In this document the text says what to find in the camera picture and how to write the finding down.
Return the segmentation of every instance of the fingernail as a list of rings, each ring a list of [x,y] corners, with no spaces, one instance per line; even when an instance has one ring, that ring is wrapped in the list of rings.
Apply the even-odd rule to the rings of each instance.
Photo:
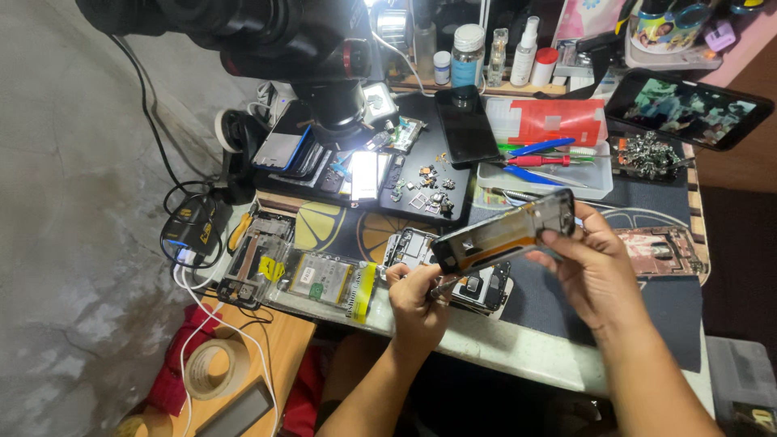
[[[559,238],[559,233],[554,230],[546,229],[542,231],[542,242],[549,246],[553,244],[553,242],[556,241],[556,239],[558,238]]]

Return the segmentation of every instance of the yellow-handled pliers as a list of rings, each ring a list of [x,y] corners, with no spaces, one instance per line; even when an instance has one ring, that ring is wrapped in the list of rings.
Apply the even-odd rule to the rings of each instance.
[[[253,215],[256,213],[256,210],[259,208],[259,205],[256,202],[253,202],[251,205],[251,208],[249,208],[248,212],[243,213],[242,217],[240,218],[240,223],[237,225],[235,230],[232,231],[231,234],[229,234],[229,242],[227,243],[227,253],[232,255],[235,252],[235,249],[238,248],[238,243],[240,243],[240,237],[244,233],[246,233],[246,230],[249,226],[251,226],[251,222],[253,222]]]

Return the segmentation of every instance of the tape roll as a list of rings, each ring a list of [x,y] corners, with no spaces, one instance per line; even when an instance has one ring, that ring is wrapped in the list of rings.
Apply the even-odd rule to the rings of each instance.
[[[125,418],[113,430],[112,437],[135,437],[145,425],[148,437],[172,437],[172,420],[164,413],[137,414]]]
[[[226,352],[229,359],[229,369],[227,369],[224,379],[217,386],[213,386],[208,375],[208,368],[219,351]],[[250,367],[248,349],[244,344],[234,340],[206,341],[194,350],[189,361],[186,362],[183,385],[191,397],[197,400],[228,396],[242,385]]]

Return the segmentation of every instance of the spray bottle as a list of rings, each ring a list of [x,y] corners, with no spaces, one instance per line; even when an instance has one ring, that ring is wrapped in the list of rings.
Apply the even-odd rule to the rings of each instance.
[[[513,86],[526,85],[537,53],[537,27],[539,17],[530,16],[526,21],[526,29],[521,36],[521,43],[515,48],[513,71],[510,73],[510,83]]]

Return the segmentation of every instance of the concrete wall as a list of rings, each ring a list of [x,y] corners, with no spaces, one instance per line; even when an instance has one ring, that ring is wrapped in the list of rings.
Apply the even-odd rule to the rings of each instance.
[[[106,435],[190,303],[158,246],[172,183],[134,70],[75,2],[5,0],[0,37],[0,435]],[[181,153],[216,173],[213,117],[257,81],[183,35],[127,41],[179,178],[200,179]]]

